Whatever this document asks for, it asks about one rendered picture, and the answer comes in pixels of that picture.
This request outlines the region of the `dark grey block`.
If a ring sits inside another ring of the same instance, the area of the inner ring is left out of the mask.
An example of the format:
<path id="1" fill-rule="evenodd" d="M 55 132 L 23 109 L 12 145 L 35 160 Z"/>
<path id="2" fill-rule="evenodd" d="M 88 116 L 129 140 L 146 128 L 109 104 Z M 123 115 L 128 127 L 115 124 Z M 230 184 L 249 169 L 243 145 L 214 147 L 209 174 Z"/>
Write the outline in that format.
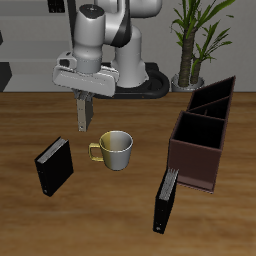
<path id="1" fill-rule="evenodd" d="M 10 79 L 12 71 L 8 62 L 0 62 L 0 92 L 3 92 Z"/>

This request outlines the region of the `green pot plant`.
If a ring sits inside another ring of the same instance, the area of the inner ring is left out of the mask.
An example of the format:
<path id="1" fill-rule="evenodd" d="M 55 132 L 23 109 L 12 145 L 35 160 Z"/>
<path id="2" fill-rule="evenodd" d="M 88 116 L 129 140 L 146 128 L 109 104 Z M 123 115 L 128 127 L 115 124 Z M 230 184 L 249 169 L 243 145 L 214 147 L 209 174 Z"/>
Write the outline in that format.
<path id="1" fill-rule="evenodd" d="M 173 92 L 193 92 L 201 89 L 205 82 L 199 77 L 201 64 L 214 60 L 212 53 L 218 48 L 230 45 L 231 41 L 225 41 L 229 28 L 223 30 L 216 38 L 213 38 L 219 25 L 215 24 L 205 27 L 205 24 L 224 8 L 230 6 L 235 0 L 223 0 L 220 3 L 213 2 L 205 9 L 200 8 L 201 0 L 182 0 L 182 12 L 174 9 L 178 15 L 173 25 L 177 24 L 180 32 L 175 31 L 181 47 L 181 62 L 179 73 L 171 80 Z"/>

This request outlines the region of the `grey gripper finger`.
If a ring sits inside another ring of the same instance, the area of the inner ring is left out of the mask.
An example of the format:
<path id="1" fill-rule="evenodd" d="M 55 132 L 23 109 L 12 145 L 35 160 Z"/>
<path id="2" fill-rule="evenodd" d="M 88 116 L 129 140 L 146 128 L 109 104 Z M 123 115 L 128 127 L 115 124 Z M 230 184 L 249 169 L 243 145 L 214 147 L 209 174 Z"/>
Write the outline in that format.
<path id="1" fill-rule="evenodd" d="M 88 94 L 86 98 L 86 127 L 89 127 L 93 117 L 93 96 L 94 94 Z"/>
<path id="2" fill-rule="evenodd" d="M 87 92 L 75 89 L 74 97 L 77 105 L 78 130 L 85 132 L 86 128 L 86 98 Z"/>

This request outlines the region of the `small black box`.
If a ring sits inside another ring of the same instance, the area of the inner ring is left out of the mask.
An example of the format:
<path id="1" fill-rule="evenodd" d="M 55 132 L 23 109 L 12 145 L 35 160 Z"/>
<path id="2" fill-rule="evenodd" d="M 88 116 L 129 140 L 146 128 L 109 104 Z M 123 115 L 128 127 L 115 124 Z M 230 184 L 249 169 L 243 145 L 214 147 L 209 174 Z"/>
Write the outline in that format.
<path id="1" fill-rule="evenodd" d="M 64 0 L 47 0 L 48 10 L 50 13 L 64 13 Z"/>

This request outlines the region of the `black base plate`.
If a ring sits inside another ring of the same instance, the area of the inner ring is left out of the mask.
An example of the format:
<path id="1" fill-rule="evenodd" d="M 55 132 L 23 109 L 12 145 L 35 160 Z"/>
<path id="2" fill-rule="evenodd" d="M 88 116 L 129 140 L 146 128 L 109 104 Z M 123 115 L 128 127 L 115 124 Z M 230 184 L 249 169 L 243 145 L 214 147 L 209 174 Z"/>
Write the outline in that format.
<path id="1" fill-rule="evenodd" d="M 145 63 L 149 79 L 134 88 L 117 86 L 112 99 L 158 99 L 164 97 L 170 89 L 169 79 L 159 71 L 154 62 Z"/>

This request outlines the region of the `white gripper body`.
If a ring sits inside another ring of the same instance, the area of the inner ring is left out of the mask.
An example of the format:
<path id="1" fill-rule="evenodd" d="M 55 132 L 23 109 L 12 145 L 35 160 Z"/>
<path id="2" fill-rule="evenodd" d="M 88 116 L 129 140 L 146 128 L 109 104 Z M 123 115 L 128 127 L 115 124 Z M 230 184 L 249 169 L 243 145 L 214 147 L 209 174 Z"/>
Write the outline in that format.
<path id="1" fill-rule="evenodd" d="M 53 82 L 56 85 L 104 96 L 115 94 L 118 80 L 119 72 L 107 66 L 102 66 L 99 72 L 92 74 L 79 73 L 60 65 L 57 65 L 53 71 Z"/>

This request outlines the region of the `black book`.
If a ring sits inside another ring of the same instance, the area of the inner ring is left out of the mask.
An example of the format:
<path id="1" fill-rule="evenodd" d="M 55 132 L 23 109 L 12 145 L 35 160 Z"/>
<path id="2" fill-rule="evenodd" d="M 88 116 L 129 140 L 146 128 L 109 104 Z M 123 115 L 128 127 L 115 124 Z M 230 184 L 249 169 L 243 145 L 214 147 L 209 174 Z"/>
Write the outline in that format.
<path id="1" fill-rule="evenodd" d="M 42 191 L 51 197 L 73 174 L 69 141 L 57 138 L 34 162 Z"/>
<path id="2" fill-rule="evenodd" d="M 165 232 L 173 208 L 179 170 L 168 168 L 155 197 L 153 231 Z"/>

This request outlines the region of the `dark brown desk caddy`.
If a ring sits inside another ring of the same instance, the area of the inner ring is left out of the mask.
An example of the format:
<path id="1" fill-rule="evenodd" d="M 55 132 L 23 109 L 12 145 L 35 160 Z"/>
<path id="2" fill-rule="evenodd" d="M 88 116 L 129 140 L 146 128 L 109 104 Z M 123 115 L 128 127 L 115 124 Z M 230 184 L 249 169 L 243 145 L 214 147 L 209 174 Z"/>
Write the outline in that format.
<path id="1" fill-rule="evenodd" d="M 224 146 L 236 77 L 192 93 L 171 137 L 167 166 L 179 170 L 180 185 L 213 193 Z"/>

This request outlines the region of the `white-yellow mug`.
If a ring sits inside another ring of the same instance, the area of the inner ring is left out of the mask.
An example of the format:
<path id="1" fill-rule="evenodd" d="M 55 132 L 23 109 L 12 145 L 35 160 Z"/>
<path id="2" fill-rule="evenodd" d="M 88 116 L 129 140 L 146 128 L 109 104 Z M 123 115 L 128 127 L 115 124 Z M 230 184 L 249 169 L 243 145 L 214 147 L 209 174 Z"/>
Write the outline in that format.
<path id="1" fill-rule="evenodd" d="M 124 131 L 108 131 L 104 133 L 98 143 L 88 146 L 89 157 L 92 161 L 103 162 L 113 171 L 120 171 L 127 167 L 133 146 L 133 138 Z M 101 157 L 92 154 L 93 148 L 101 150 Z"/>

